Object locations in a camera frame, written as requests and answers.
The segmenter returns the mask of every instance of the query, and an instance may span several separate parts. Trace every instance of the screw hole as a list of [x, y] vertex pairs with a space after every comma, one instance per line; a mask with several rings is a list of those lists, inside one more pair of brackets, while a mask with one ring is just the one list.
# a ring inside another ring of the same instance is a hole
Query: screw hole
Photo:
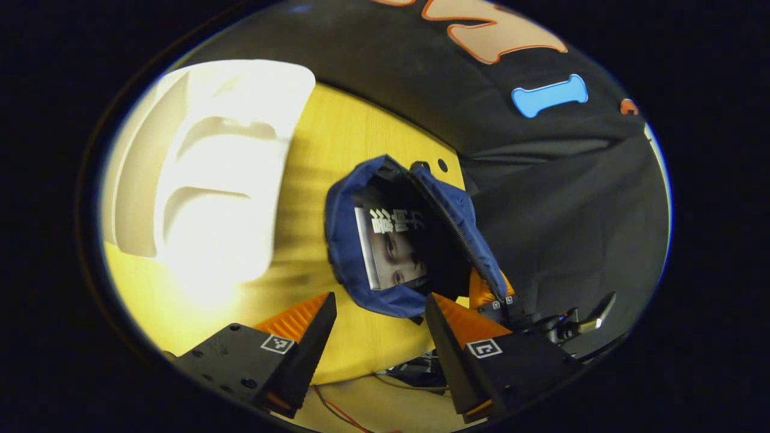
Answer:
[[241, 379], [241, 385], [250, 389], [256, 388], [256, 382], [252, 379]]

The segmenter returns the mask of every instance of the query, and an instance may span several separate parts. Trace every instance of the bone-shaped patch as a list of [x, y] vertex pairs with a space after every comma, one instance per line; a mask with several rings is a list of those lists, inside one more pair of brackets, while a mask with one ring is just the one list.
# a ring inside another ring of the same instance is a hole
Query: bone-shaped patch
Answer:
[[531, 119], [548, 107], [566, 102], [588, 101], [588, 89], [579, 75], [572, 74], [565, 82], [557, 82], [538, 89], [526, 90], [519, 87], [511, 92], [511, 98], [521, 114]]

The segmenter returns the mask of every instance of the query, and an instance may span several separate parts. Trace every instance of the wooden table surface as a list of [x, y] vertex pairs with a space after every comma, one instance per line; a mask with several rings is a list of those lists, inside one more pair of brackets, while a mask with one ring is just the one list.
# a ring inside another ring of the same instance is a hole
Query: wooden table surface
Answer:
[[[417, 326], [355, 305], [326, 257], [326, 192], [357, 164], [383, 154], [407, 168], [427, 161], [436, 178], [464, 188], [451, 148], [362, 99], [316, 84], [286, 161], [270, 269], [258, 280], [222, 285], [174, 274], [105, 243], [108, 267], [129, 313], [160, 349], [180, 355], [228, 323], [254, 325], [331, 290], [337, 319], [314, 384], [358, 378], [432, 349], [426, 323]], [[446, 162], [446, 173], [438, 168], [439, 159]]]

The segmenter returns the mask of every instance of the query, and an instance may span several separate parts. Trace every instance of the orange gripper pad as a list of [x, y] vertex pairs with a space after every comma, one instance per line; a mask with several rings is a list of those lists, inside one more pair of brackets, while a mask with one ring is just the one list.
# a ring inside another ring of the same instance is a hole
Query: orange gripper pad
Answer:
[[281, 314], [255, 325], [254, 329], [300, 342], [305, 330], [310, 326], [310, 322], [313, 321], [328, 296], [329, 292], [326, 292], [321, 296], [297, 304]]
[[447, 299], [439, 294], [433, 294], [436, 304], [444, 315], [444, 320], [452, 329], [452, 334], [460, 347], [473, 341], [508, 335], [511, 332], [500, 324], [496, 324], [476, 311]]
[[[514, 296], [514, 289], [511, 287], [511, 283], [508, 282], [508, 277], [503, 274], [505, 279], [505, 285], [508, 287], [505, 296]], [[489, 284], [481, 278], [476, 268], [470, 270], [470, 282], [468, 284], [468, 307], [471, 310], [476, 310], [478, 307], [489, 304], [494, 301], [494, 295], [492, 290], [489, 290]]]

